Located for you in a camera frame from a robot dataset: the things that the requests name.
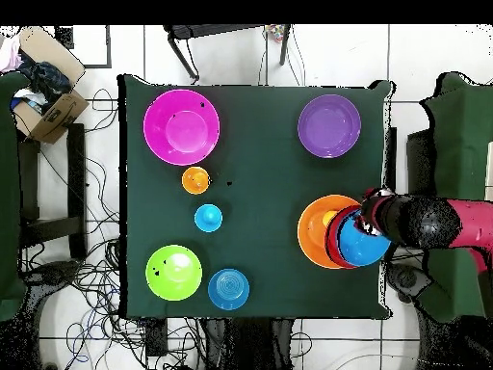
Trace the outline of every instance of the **white tile floor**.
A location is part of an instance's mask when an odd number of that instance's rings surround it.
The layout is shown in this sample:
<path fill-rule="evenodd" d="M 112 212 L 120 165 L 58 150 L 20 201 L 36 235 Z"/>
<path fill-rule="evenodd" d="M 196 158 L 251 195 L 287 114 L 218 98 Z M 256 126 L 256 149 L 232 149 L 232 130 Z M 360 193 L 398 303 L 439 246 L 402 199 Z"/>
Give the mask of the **white tile floor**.
<path fill-rule="evenodd" d="M 92 39 L 83 33 L 91 28 L 74 27 L 74 52 L 82 59 L 90 59 L 103 51 L 92 47 L 104 45 L 101 38 Z M 443 71 L 459 70 L 477 82 L 487 82 L 493 77 L 493 41 L 489 26 L 475 25 L 296 25 L 298 46 L 304 59 L 306 85 L 335 85 L 367 87 L 375 80 L 390 79 L 397 85 L 391 106 L 391 123 L 398 128 L 397 191 L 404 193 L 406 183 L 405 138 L 411 132 L 428 128 L 428 118 L 418 104 L 422 98 L 432 95 L 435 81 Z M 301 77 L 300 59 L 293 41 L 289 53 L 298 79 Z M 185 42 L 180 49 L 188 58 Z M 250 84 L 256 85 L 265 43 L 261 29 L 211 36 L 190 41 L 195 64 L 200 73 L 200 85 Z M 288 64 L 278 64 L 280 44 L 269 41 L 269 85 L 294 86 L 293 72 Z M 119 73 L 140 76 L 150 83 L 189 85 L 190 78 L 171 51 L 162 26 L 111 26 L 111 68 L 87 69 L 76 86 L 76 91 L 91 100 L 97 90 L 105 88 L 110 97 L 101 92 L 94 108 L 111 109 L 116 106 L 117 79 Z M 87 61 L 86 64 L 100 64 Z M 265 64 L 260 82 L 265 81 Z M 109 112 L 88 108 L 78 119 L 86 128 L 96 124 Z M 42 147 L 56 169 L 66 175 L 65 139 L 55 145 Z M 118 211 L 118 124 L 117 120 L 106 129 L 89 133 L 87 155 L 103 164 L 107 173 L 105 201 Z M 66 215 L 66 186 L 53 173 L 43 158 L 40 159 L 39 203 L 43 218 Z M 98 178 L 103 172 L 96 165 L 88 167 Z M 97 182 L 88 174 L 88 204 L 93 214 L 90 220 L 102 220 L 105 216 L 97 199 Z M 95 227 L 89 222 L 88 230 Z M 114 223 L 104 223 L 107 237 L 118 237 Z M 90 245 L 101 240 L 99 231 L 90 235 Z M 68 259 L 66 240 L 48 243 L 41 255 L 44 261 Z M 93 259 L 102 257 L 102 251 Z M 294 331 L 302 328 L 310 335 L 311 350 L 303 357 L 295 357 L 295 370 L 412 370 L 416 364 L 419 333 L 416 313 L 412 306 L 402 304 L 390 288 L 386 290 L 386 304 L 393 316 L 383 322 L 371 320 L 304 320 L 296 321 Z M 89 307 L 84 297 L 73 288 L 66 288 L 52 296 L 42 313 L 40 324 L 41 355 L 45 362 L 54 361 L 64 368 L 72 358 L 67 348 L 65 333 L 73 322 L 80 322 Z M 177 329 L 183 320 L 170 320 L 169 329 Z M 171 347 L 181 348 L 183 330 L 176 332 Z M 75 348 L 80 341 L 75 340 Z M 108 339 L 91 340 L 89 353 L 93 364 L 108 348 Z M 309 340 L 292 342 L 292 356 L 306 352 Z M 173 357 L 160 359 L 158 368 Z M 187 362 L 195 366 L 196 355 L 190 353 Z M 154 368 L 156 359 L 149 360 Z M 70 370 L 92 370 L 89 361 L 75 361 Z M 97 370 L 143 370 L 131 352 L 119 345 L 107 353 L 107 362 L 101 361 Z"/>

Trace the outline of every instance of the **green cloth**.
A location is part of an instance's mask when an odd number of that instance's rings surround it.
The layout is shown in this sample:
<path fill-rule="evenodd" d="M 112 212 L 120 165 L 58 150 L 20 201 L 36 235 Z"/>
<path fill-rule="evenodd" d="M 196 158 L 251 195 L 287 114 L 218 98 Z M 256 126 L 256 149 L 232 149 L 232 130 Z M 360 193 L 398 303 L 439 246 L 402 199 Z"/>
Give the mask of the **green cloth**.
<path fill-rule="evenodd" d="M 378 264 L 355 270 L 319 267 L 301 251 L 297 226 L 304 208 L 317 198 L 339 194 L 361 200 L 366 189 L 380 185 L 383 99 L 391 91 L 389 82 L 380 82 L 372 90 L 180 87 L 209 99 L 221 122 L 218 144 L 197 164 L 213 183 L 198 196 L 181 185 L 186 167 L 160 160 L 143 136 L 149 104 L 176 87 L 146 85 L 128 75 L 124 83 L 128 294 L 123 301 L 127 316 L 388 316 L 378 303 Z M 298 139 L 303 107 L 326 93 L 351 100 L 362 122 L 356 145 L 336 159 L 315 157 Z M 216 204 L 222 211 L 222 226 L 216 232 L 204 233 L 195 226 L 195 210 L 204 203 Z M 151 254 L 169 244 L 192 250 L 203 269 L 198 290 L 180 302 L 156 297 L 144 275 Z M 250 295 L 243 307 L 226 312 L 209 300 L 207 285 L 215 272 L 228 267 L 246 275 Z"/>
<path fill-rule="evenodd" d="M 457 73 L 444 76 L 440 92 L 427 100 L 434 124 L 436 195 L 484 199 L 488 144 L 493 141 L 493 89 L 465 82 Z M 429 274 L 439 284 L 419 297 L 439 322 L 461 315 L 484 316 L 476 264 L 465 249 L 433 250 Z"/>
<path fill-rule="evenodd" d="M 17 273 L 20 235 L 20 178 L 13 95 L 29 85 L 19 72 L 0 74 L 0 321 L 13 318 L 25 287 Z"/>

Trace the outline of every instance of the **light blue bowl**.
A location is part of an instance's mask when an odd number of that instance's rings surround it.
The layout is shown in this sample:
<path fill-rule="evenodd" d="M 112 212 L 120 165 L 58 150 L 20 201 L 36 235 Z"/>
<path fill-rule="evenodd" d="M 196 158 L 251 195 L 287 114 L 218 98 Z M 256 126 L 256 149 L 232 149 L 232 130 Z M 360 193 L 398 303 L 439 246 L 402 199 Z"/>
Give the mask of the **light blue bowl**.
<path fill-rule="evenodd" d="M 195 211 L 195 224 L 202 231 L 216 231 L 221 223 L 222 213 L 214 204 L 203 204 Z"/>
<path fill-rule="evenodd" d="M 213 275 L 207 291 L 215 306 L 223 310 L 233 310 L 247 301 L 250 286 L 240 271 L 226 268 Z"/>
<path fill-rule="evenodd" d="M 383 235 L 370 235 L 354 226 L 354 219 L 360 210 L 350 213 L 343 221 L 339 234 L 339 250 L 343 258 L 355 267 L 364 267 L 379 261 L 390 246 Z"/>

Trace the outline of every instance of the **small orange bowl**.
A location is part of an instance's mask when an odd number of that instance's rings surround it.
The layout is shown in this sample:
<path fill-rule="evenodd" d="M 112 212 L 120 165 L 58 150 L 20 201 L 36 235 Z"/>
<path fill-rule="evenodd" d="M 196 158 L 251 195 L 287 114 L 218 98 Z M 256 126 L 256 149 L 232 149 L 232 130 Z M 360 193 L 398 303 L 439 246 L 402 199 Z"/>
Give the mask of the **small orange bowl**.
<path fill-rule="evenodd" d="M 298 222 L 298 242 L 310 261 L 324 268 L 342 268 L 326 253 L 325 233 L 330 219 L 334 217 L 333 212 L 357 204 L 352 198 L 331 195 L 313 201 L 304 209 Z"/>
<path fill-rule="evenodd" d="M 211 180 L 209 174 L 203 168 L 192 166 L 183 172 L 181 184 L 183 188 L 192 195 L 204 193 L 209 187 Z"/>

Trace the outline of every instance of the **purple bowl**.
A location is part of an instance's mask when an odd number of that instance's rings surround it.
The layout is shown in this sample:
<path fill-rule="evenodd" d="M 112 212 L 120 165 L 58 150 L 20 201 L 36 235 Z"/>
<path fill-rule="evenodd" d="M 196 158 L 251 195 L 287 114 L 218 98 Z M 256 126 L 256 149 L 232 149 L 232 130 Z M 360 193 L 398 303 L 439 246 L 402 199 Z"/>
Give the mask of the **purple bowl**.
<path fill-rule="evenodd" d="M 359 137 L 361 118 L 356 107 L 341 95 L 312 99 L 303 108 L 298 135 L 303 146 L 319 157 L 338 157 L 350 150 Z"/>

